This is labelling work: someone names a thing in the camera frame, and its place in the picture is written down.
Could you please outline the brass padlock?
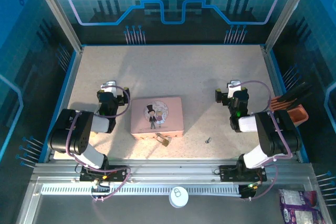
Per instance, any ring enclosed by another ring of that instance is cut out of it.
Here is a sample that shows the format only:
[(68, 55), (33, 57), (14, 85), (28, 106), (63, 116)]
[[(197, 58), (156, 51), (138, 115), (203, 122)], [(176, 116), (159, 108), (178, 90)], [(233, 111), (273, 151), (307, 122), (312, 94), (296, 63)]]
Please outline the brass padlock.
[(163, 146), (167, 147), (170, 144), (172, 137), (169, 135), (163, 135), (161, 133), (156, 133), (156, 140), (159, 143), (161, 143)]

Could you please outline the white round padlock cap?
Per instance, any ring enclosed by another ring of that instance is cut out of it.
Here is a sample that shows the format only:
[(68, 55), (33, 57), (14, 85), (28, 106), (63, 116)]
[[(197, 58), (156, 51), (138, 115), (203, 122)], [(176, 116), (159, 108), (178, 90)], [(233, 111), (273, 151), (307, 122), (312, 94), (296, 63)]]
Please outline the white round padlock cap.
[(172, 188), (169, 194), (169, 202), (174, 208), (182, 208), (188, 203), (189, 194), (184, 187)]

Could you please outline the pink cartoon tin box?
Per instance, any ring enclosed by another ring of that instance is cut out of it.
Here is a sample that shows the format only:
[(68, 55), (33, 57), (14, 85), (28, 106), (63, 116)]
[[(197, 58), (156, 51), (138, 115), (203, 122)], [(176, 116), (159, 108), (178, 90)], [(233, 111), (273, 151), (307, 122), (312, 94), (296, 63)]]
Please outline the pink cartoon tin box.
[(132, 100), (130, 132), (137, 140), (159, 136), (182, 137), (184, 134), (182, 99), (157, 97)]

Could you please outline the black stick tool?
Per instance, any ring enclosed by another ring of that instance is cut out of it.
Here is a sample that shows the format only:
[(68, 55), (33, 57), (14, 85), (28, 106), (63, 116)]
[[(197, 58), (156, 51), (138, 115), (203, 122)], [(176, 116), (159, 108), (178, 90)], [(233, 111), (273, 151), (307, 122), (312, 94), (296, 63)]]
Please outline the black stick tool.
[(299, 84), (298, 86), (290, 89), (288, 92), (283, 94), (277, 99), (277, 102), (287, 102), (292, 101), (296, 99), (298, 96), (300, 96), (307, 88), (309, 87), (309, 83), (303, 82)]
[(287, 111), (292, 110), (296, 107), (298, 107), (299, 105), (301, 105), (303, 102), (305, 102), (305, 100), (310, 97), (311, 95), (313, 95), (313, 92), (307, 92), (304, 95), (300, 96), (299, 98), (297, 98), (294, 103), (292, 103), (288, 108)]
[(300, 96), (307, 93), (312, 88), (311, 84), (308, 83), (302, 83), (298, 85), (297, 87), (291, 89), (288, 92), (288, 97), (286, 99), (287, 102), (294, 101), (295, 99), (299, 98)]

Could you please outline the orange plastic holder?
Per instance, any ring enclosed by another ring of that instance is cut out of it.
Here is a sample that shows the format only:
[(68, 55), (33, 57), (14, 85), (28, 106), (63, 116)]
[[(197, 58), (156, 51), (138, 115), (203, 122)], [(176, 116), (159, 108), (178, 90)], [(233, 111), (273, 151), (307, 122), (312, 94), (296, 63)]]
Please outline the orange plastic holder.
[(279, 98), (280, 96), (271, 99), (271, 111), (286, 110), (295, 127), (300, 126), (302, 123), (306, 122), (309, 119), (308, 113), (301, 104), (297, 105), (292, 109), (289, 109), (289, 107), (293, 105), (297, 99), (279, 102)]

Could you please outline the purple snack bag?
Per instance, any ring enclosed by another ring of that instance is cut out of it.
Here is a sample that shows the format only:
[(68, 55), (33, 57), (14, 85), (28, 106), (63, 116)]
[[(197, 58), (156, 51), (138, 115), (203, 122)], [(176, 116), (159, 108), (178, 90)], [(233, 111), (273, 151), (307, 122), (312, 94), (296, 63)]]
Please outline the purple snack bag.
[(278, 193), (285, 224), (326, 224), (316, 191), (279, 189)]

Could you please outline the aluminium frame side rail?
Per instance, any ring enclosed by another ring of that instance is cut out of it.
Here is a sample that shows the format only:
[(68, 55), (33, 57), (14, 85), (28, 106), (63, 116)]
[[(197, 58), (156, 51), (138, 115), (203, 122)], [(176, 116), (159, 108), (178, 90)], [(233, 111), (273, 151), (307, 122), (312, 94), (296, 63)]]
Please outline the aluminium frame side rail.
[[(273, 50), (270, 52), (266, 52), (266, 45), (261, 44), (261, 52), (267, 67), (267, 71), (269, 74), (269, 78), (271, 81), (271, 85), (274, 91), (275, 96), (283, 95), (287, 92), (285, 88), (285, 84), (282, 79), (282, 75), (280, 72), (280, 68), (278, 66), (278, 62), (276, 60), (276, 57), (274, 55)], [(306, 149), (304, 147), (304, 144), (302, 143), (300, 151), (296, 152), (296, 156), (298, 159), (298, 162), (300, 163), (309, 163), (308, 155), (306, 152)]]
[(39, 161), (38, 161), (39, 163), (45, 163), (49, 159), (50, 150), (47, 144), (48, 138), (57, 121), (58, 115), (61, 113), (62, 109), (66, 109), (69, 104), (72, 89), (74, 86), (74, 82), (76, 79), (80, 61), (82, 58), (82, 53), (83, 53), (83, 48), (80, 52), (74, 52), (71, 56), (70, 64), (68, 66), (68, 70), (66, 72), (66, 75), (65, 75), (65, 78), (64, 78), (61, 90), (60, 90), (60, 94), (59, 94), (59, 97), (56, 103), (56, 107), (55, 107), (48, 131), (47, 131), (45, 142), (44, 142), (44, 145), (43, 145), (40, 157), (39, 157)]

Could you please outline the wide aluminium frame beam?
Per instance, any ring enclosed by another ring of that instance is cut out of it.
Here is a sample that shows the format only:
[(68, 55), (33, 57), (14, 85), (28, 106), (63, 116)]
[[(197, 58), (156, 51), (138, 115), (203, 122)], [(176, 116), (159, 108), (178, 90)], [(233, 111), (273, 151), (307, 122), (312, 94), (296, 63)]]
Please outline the wide aluminium frame beam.
[[(114, 159), (111, 165), (129, 166), (130, 182), (136, 184), (216, 184), (220, 178), (214, 170), (221, 165), (235, 165), (235, 159)], [(279, 160), (279, 184), (315, 183), (313, 167), (295, 159)], [(79, 169), (71, 160), (55, 160), (36, 164), (31, 182), (69, 183), (79, 181)]]

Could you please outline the aluminium frame post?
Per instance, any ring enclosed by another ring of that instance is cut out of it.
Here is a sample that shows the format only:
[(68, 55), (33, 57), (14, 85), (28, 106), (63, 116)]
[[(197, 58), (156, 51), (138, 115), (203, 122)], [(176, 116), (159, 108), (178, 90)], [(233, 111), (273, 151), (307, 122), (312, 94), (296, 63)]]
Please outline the aluminium frame post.
[(289, 21), (291, 15), (297, 8), (300, 0), (287, 0), (283, 10), (281, 11), (273, 29), (268, 36), (264, 51), (266, 54), (270, 54), (273, 46), (275, 45), (276, 41), (278, 40), (279, 36), (281, 35), (283, 29), (285, 28), (287, 22)]
[(78, 36), (76, 35), (76, 32), (73, 29), (59, 1), (58, 0), (45, 0), (45, 1), (48, 4), (50, 10), (52, 11), (54, 17), (56, 18), (57, 22), (59, 23), (61, 29), (63, 30), (64, 34), (66, 35), (67, 39), (69, 40), (75, 52), (78, 54), (81, 53), (82, 52), (81, 42)]

